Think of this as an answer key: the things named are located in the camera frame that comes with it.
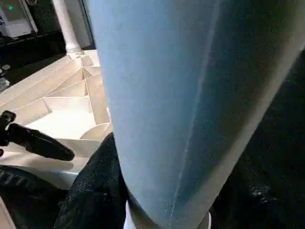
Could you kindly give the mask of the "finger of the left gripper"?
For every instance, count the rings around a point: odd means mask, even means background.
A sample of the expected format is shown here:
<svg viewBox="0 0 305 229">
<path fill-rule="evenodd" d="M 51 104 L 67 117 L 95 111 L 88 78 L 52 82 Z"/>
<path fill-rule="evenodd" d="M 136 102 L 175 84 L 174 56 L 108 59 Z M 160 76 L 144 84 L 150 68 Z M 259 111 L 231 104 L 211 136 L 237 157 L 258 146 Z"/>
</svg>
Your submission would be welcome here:
<svg viewBox="0 0 305 229">
<path fill-rule="evenodd" d="M 34 189 L 34 176 L 24 170 L 2 166 L 0 167 L 0 186 L 6 188 Z"/>
<path fill-rule="evenodd" d="M 7 140 L 25 148 L 26 151 L 45 158 L 71 161 L 75 154 L 71 149 L 56 139 L 34 129 L 19 124 L 10 124 L 7 130 Z"/>
</svg>

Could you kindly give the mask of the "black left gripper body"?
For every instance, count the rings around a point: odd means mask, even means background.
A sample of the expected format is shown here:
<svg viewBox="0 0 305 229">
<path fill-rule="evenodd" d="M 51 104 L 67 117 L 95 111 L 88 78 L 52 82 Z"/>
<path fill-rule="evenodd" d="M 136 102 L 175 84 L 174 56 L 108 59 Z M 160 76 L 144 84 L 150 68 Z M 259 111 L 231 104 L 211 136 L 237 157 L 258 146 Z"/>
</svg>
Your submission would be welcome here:
<svg viewBox="0 0 305 229">
<path fill-rule="evenodd" d="M 16 114 L 11 111 L 4 111 L 0 115 L 0 155 L 4 154 L 3 146 L 9 144 L 9 131 L 8 126 L 13 123 L 16 119 Z"/>
</svg>

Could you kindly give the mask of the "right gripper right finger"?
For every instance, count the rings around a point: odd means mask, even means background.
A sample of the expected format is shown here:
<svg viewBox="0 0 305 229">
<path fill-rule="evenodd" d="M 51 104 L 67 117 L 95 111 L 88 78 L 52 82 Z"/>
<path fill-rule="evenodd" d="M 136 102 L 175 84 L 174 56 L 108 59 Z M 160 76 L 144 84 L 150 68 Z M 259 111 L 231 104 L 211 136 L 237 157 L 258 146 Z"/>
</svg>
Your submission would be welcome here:
<svg viewBox="0 0 305 229">
<path fill-rule="evenodd" d="M 212 207 L 214 229 L 303 229 L 305 200 L 279 192 L 260 174 L 236 166 Z"/>
</svg>

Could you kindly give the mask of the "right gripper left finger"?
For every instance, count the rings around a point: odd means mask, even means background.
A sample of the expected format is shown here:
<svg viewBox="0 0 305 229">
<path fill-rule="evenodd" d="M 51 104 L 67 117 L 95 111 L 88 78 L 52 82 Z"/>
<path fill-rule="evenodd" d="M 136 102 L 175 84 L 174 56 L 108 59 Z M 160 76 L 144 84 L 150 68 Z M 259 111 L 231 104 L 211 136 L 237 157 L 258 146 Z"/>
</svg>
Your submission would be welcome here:
<svg viewBox="0 0 305 229">
<path fill-rule="evenodd" d="M 114 134 L 108 134 L 74 180 L 55 229 L 122 229 L 128 191 Z"/>
</svg>

